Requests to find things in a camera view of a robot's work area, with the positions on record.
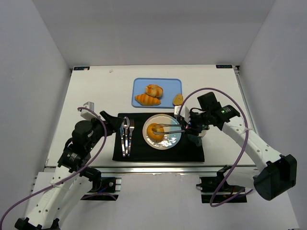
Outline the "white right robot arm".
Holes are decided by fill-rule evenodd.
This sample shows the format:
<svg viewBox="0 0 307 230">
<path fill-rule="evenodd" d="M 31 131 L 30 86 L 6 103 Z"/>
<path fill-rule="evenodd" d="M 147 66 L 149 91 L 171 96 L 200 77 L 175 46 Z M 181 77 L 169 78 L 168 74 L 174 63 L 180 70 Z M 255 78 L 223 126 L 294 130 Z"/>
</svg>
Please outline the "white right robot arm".
<svg viewBox="0 0 307 230">
<path fill-rule="evenodd" d="M 199 96 L 199 113 L 185 105 L 176 106 L 174 115 L 181 124 L 184 134 L 195 135 L 200 139 L 201 132 L 210 126 L 219 128 L 241 147 L 239 156 L 246 153 L 256 165 L 256 169 L 241 169 L 236 165 L 225 166 L 216 173 L 210 185 L 214 188 L 210 205 L 220 189 L 239 186 L 242 190 L 250 188 L 263 199 L 272 200 L 296 184 L 297 161 L 291 155 L 282 155 L 270 147 L 261 137 L 248 127 L 246 116 L 238 104 L 221 106 L 214 95 L 214 89 Z"/>
</svg>

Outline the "steel serving tongs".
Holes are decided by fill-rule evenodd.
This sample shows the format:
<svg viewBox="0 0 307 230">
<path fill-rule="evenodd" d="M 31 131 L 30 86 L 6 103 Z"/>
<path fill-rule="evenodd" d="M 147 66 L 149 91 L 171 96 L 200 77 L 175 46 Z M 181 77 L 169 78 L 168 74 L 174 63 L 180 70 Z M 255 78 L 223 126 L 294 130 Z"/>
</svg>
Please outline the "steel serving tongs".
<svg viewBox="0 0 307 230">
<path fill-rule="evenodd" d="M 156 124 L 152 127 L 152 131 L 157 135 L 185 132 L 180 124 Z"/>
</svg>

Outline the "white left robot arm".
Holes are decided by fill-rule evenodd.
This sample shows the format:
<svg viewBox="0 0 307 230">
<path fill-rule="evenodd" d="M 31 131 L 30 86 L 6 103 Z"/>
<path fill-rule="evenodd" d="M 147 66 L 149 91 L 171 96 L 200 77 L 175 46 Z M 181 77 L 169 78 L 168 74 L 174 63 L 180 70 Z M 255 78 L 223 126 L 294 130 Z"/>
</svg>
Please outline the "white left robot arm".
<svg viewBox="0 0 307 230">
<path fill-rule="evenodd" d="M 123 118 L 101 111 L 96 114 L 80 107 L 88 116 L 76 123 L 71 138 L 65 143 L 50 186 L 43 189 L 42 197 L 25 218 L 15 223 L 18 230 L 59 230 L 64 219 L 78 201 L 90 191 L 101 188 L 101 172 L 90 167 L 94 160 L 91 151 L 99 140 L 119 131 Z"/>
</svg>

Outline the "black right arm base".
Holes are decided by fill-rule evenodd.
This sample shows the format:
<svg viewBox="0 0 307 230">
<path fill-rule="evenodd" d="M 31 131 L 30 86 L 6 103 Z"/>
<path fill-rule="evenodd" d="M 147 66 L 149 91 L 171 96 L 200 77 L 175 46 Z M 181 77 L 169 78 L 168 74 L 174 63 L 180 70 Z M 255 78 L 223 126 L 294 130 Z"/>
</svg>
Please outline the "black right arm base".
<svg viewBox="0 0 307 230">
<path fill-rule="evenodd" d="M 217 188 L 219 182 L 216 177 L 200 177 L 200 182 L 196 184 L 196 188 L 201 192 L 201 201 L 203 204 L 209 204 L 210 199 Z M 213 204 L 221 203 L 226 199 L 236 195 L 242 187 L 237 185 L 228 185 L 225 183 L 213 199 Z M 237 197 L 229 201 L 229 203 L 246 203 L 247 198 L 245 191 L 241 192 Z"/>
</svg>

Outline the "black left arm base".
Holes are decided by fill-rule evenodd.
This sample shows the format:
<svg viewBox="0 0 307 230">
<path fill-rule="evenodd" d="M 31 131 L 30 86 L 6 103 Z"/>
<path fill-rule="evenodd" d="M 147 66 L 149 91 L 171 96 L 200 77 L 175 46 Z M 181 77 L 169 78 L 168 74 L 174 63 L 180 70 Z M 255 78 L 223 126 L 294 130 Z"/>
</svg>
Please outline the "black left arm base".
<svg viewBox="0 0 307 230">
<path fill-rule="evenodd" d="M 121 177 L 102 177 L 100 182 L 81 200 L 116 201 L 121 190 L 121 181 Z"/>
</svg>

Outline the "orange bagel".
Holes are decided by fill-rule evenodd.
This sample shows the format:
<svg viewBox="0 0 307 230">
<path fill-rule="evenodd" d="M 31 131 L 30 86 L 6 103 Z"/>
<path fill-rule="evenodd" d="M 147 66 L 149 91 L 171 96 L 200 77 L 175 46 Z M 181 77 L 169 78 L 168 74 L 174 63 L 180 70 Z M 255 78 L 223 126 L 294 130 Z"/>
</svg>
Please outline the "orange bagel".
<svg viewBox="0 0 307 230">
<path fill-rule="evenodd" d="M 147 135 L 151 140 L 159 142 L 159 141 L 163 140 L 164 134 L 158 135 L 158 134 L 155 134 L 155 132 L 164 132 L 164 128 L 163 127 L 155 127 L 156 125 L 157 125 L 157 123 L 151 123 L 147 127 Z"/>
</svg>

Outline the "brown bread slice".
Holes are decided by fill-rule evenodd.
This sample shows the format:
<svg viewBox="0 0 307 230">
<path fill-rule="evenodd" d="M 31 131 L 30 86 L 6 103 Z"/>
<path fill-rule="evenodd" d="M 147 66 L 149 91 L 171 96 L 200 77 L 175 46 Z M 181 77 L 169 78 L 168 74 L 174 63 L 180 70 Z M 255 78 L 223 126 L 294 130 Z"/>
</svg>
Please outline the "brown bread slice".
<svg viewBox="0 0 307 230">
<path fill-rule="evenodd" d="M 184 101 L 184 97 L 183 97 L 182 94 L 179 93 L 179 94 L 177 94 L 177 95 L 174 97 L 174 99 L 173 99 L 173 105 L 174 105 L 174 106 L 182 105 L 183 101 Z"/>
</svg>

